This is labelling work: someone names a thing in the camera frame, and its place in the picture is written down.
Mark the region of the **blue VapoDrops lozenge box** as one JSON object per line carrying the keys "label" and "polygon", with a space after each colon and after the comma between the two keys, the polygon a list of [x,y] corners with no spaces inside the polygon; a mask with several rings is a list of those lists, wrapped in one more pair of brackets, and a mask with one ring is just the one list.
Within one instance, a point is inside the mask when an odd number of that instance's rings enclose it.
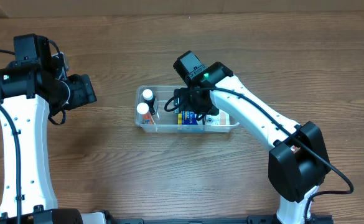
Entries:
{"label": "blue VapoDrops lozenge box", "polygon": [[178,114],[178,125],[198,125],[196,114],[193,111],[181,111]]}

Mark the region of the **white Hansaplast plaster box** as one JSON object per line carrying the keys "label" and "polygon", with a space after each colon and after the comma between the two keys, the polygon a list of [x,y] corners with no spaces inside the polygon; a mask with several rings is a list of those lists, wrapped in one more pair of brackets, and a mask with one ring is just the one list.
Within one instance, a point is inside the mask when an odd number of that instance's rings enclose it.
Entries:
{"label": "white Hansaplast plaster box", "polygon": [[225,112],[219,112],[218,115],[206,115],[205,125],[224,126],[230,124],[230,115]]}

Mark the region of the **dark bottle white cap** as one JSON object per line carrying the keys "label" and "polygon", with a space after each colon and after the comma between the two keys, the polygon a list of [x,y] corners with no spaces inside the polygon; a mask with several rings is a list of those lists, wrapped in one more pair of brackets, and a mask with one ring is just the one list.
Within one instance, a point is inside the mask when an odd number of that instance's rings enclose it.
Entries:
{"label": "dark bottle white cap", "polygon": [[157,113],[158,110],[158,101],[154,92],[150,89],[145,89],[142,92],[142,97],[144,98],[144,102],[149,106],[149,111],[152,115]]}

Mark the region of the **orange tube white cap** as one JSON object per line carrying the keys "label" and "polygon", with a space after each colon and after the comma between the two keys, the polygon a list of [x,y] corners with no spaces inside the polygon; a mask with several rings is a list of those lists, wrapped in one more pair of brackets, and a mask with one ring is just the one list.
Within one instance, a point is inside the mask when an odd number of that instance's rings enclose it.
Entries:
{"label": "orange tube white cap", "polygon": [[141,116],[143,124],[155,124],[147,103],[139,103],[136,107],[136,111]]}

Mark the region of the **red medicine box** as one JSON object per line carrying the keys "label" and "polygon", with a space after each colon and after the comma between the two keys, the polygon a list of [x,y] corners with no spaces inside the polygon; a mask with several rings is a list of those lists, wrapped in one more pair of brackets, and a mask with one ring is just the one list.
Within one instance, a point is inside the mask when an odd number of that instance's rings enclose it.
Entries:
{"label": "red medicine box", "polygon": [[292,147],[291,147],[291,151],[292,151],[293,153],[296,153],[296,152],[297,152],[297,147],[296,147],[296,146],[292,146]]}

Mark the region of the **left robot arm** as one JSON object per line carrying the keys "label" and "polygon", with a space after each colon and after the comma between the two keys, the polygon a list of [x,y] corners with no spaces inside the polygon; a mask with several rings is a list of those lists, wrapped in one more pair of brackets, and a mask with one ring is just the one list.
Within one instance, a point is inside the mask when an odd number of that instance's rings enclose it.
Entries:
{"label": "left robot arm", "polygon": [[68,75],[65,54],[36,34],[14,38],[14,57],[0,69],[4,190],[0,223],[110,223],[106,212],[60,208],[49,169],[47,126],[56,114],[96,101],[87,75]]}

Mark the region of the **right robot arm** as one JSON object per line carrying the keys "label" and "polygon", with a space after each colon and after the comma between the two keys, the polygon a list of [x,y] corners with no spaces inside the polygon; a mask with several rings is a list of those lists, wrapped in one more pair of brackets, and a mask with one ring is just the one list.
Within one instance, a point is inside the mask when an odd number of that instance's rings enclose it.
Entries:
{"label": "right robot arm", "polygon": [[268,179],[280,195],[279,208],[274,215],[250,215],[248,223],[333,223],[330,215],[310,212],[309,197],[330,172],[318,126],[311,121],[300,125],[274,111],[220,62],[208,67],[187,51],[173,68],[186,84],[174,93],[174,106],[200,116],[223,110],[268,152]]}

